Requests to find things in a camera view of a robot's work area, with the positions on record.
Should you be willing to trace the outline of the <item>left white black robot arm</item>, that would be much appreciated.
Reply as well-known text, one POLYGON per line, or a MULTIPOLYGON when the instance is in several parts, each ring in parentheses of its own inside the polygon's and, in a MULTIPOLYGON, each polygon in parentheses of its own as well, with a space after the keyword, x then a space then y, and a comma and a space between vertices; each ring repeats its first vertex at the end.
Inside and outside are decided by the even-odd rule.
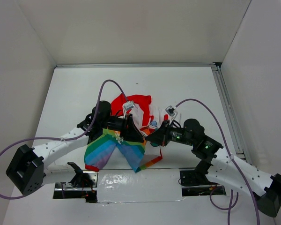
POLYGON ((135 126, 133 116, 128 114, 134 107, 134 102, 125 102, 122 105, 124 117, 120 118, 111 114, 109 102, 98 102, 85 120, 64 136, 32 148, 28 145, 19 147, 7 167, 6 175, 24 196, 28 196, 54 173, 46 172, 49 165, 69 152, 98 140, 104 131, 119 132, 119 140, 143 143, 143 135, 135 126))

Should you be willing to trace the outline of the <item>colourful rainbow children's jacket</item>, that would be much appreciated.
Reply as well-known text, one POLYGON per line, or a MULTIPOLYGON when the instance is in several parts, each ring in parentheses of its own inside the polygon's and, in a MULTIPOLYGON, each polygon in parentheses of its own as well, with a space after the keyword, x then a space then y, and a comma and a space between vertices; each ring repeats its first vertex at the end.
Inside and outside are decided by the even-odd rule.
POLYGON ((151 105, 150 95, 120 94, 111 104, 111 114, 123 118, 122 105, 127 101, 133 101, 135 107, 128 111, 133 115, 133 122, 143 135, 143 143, 132 143, 119 140, 119 132, 104 131, 98 140, 87 145, 84 155, 85 168, 98 172, 108 163, 112 153, 118 149, 126 158, 130 167, 137 173, 162 160, 162 151, 155 144, 146 149, 145 137, 160 127, 163 119, 168 119, 165 110, 151 105))

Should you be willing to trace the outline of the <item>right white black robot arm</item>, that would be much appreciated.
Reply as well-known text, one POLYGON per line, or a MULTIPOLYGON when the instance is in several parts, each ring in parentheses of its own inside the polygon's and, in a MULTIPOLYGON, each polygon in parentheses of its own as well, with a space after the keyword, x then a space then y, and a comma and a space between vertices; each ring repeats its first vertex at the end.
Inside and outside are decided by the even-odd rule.
POLYGON ((192 146, 192 153, 200 159, 195 168, 198 183, 210 181, 252 196, 259 211, 269 217, 277 217, 281 208, 281 175, 263 172, 228 154, 225 147, 205 134, 205 129, 197 120, 187 119, 179 128, 165 120, 145 139, 160 146, 166 146, 169 142, 192 146))

